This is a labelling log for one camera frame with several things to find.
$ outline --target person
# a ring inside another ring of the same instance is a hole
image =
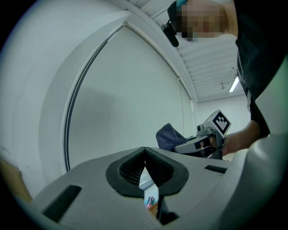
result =
[[[247,96],[251,121],[243,130],[227,135],[223,155],[246,149],[269,134],[255,100],[280,67],[284,42],[285,7],[277,3],[248,0],[177,0],[168,8],[173,28],[186,40],[234,35],[238,47],[239,81]],[[210,138],[215,147],[215,138]]]

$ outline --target dark blue cloth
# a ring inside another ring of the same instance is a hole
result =
[[[157,133],[156,140],[159,149],[174,151],[174,147],[188,141],[187,138],[178,133],[170,123],[164,125]]]

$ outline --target black sleeve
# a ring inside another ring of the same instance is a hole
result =
[[[268,126],[260,110],[258,109],[257,105],[252,99],[250,104],[250,114],[251,114],[251,120],[256,121],[260,127],[261,137],[266,137],[270,133]]]

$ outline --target ceiling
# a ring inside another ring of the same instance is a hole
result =
[[[175,0],[128,0],[150,16],[159,26],[169,20],[167,8]],[[235,37],[222,35],[189,43],[178,37],[176,48],[193,82],[198,102],[244,94],[240,84],[229,90],[237,73],[237,46]]]

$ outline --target fluorescent light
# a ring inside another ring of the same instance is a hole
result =
[[[235,78],[235,81],[234,81],[234,83],[233,83],[233,85],[232,85],[232,87],[231,87],[231,89],[229,90],[229,93],[230,93],[230,92],[233,92],[233,90],[234,90],[235,87],[237,86],[238,82],[239,82],[239,78],[236,77],[236,78]]]

